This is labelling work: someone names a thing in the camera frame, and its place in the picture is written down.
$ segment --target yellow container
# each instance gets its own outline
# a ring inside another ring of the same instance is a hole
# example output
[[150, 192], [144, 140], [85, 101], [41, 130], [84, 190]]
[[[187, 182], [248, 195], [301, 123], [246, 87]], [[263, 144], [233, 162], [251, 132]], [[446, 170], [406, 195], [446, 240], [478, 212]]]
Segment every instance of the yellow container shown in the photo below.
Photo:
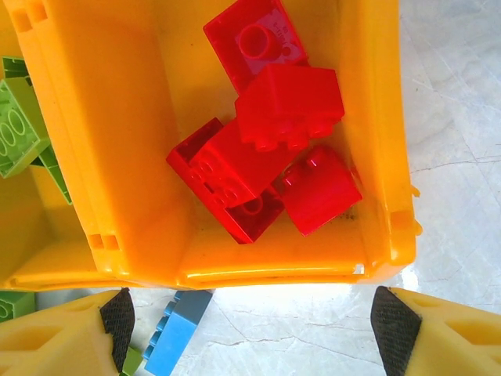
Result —
[[[164, 160], [208, 120], [234, 116], [236, 93], [202, 30], [232, 0], [4, 3], [81, 227], [44, 177], [1, 181], [0, 200], [9, 192], [17, 202], [2, 205], [0, 218], [18, 219], [2, 238], [16, 249], [2, 254], [3, 287], [374, 282], [414, 260], [420, 228], [405, 152], [398, 0], [284, 0], [310, 63], [337, 70], [346, 116], [329, 142], [355, 166], [364, 200], [310, 237], [282, 215], [248, 245]], [[12, 41], [0, 43], [0, 53], [16, 52]], [[34, 208], [38, 217], [27, 214]]]

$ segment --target white marble floor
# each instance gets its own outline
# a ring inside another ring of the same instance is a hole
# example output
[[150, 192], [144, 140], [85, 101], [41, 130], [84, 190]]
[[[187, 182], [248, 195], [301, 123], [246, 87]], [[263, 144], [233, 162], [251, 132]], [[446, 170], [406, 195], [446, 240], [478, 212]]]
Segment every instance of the white marble floor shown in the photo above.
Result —
[[[424, 233], [416, 262], [386, 284], [501, 313], [501, 0], [401, 3], [407, 144]], [[174, 374], [383, 375], [369, 322], [375, 288], [218, 289]], [[47, 293], [40, 303], [86, 293]], [[146, 347], [172, 295], [132, 290], [134, 345]]]

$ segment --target blue toy brick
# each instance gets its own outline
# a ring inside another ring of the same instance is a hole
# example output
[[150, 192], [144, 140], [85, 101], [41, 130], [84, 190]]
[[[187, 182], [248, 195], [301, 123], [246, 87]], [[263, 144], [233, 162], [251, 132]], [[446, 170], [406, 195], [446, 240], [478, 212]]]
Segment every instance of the blue toy brick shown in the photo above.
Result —
[[171, 374], [211, 299], [209, 291], [178, 291], [175, 294], [142, 355], [147, 371], [156, 376]]

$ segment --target light green block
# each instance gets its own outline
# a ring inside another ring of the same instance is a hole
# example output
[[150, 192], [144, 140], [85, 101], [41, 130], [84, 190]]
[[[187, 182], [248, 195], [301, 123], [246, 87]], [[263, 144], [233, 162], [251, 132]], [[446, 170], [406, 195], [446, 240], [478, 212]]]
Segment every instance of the light green block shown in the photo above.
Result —
[[66, 202], [71, 204], [70, 193], [68, 192], [68, 188], [64, 182], [63, 173], [61, 172], [61, 168], [59, 167], [59, 163], [57, 162], [56, 154], [54, 153], [52, 146], [48, 146], [47, 149], [42, 151], [31, 164], [47, 168], [47, 171], [49, 171], [54, 183], [56, 183], [57, 187], [66, 199]]
[[0, 323], [34, 311], [33, 292], [0, 291]]
[[30, 75], [24, 62], [24, 59], [19, 57], [3, 56], [2, 57], [3, 75], [5, 78], [23, 77], [31, 86]]
[[24, 78], [0, 81], [0, 175], [22, 172], [49, 146], [37, 97]]
[[127, 350], [127, 357], [125, 358], [124, 368], [120, 376], [133, 376], [142, 363], [142, 354], [132, 347]]

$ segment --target red lego duplo brick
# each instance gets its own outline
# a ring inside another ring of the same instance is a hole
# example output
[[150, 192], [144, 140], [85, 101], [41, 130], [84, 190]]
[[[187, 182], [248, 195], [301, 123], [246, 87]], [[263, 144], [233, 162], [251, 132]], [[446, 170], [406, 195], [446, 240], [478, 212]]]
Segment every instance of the red lego duplo brick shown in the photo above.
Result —
[[259, 197], [296, 156], [285, 146], [258, 153], [240, 141], [234, 119], [200, 148], [189, 165], [193, 177], [213, 191], [218, 204], [233, 208]]
[[222, 128], [218, 119], [209, 121], [177, 145], [168, 155], [167, 162], [238, 243], [253, 243], [282, 212], [283, 204], [278, 193], [269, 186], [252, 201], [235, 208], [223, 208], [214, 199], [213, 190], [193, 177], [193, 170], [189, 166], [202, 146]]
[[269, 63], [308, 65], [279, 0], [238, 0], [204, 31], [238, 93]]
[[282, 183], [285, 209], [305, 236], [362, 199], [343, 161], [324, 145], [315, 146], [291, 165]]
[[336, 72], [269, 64], [235, 102], [240, 136], [257, 150], [286, 143], [301, 150], [326, 137], [344, 116]]

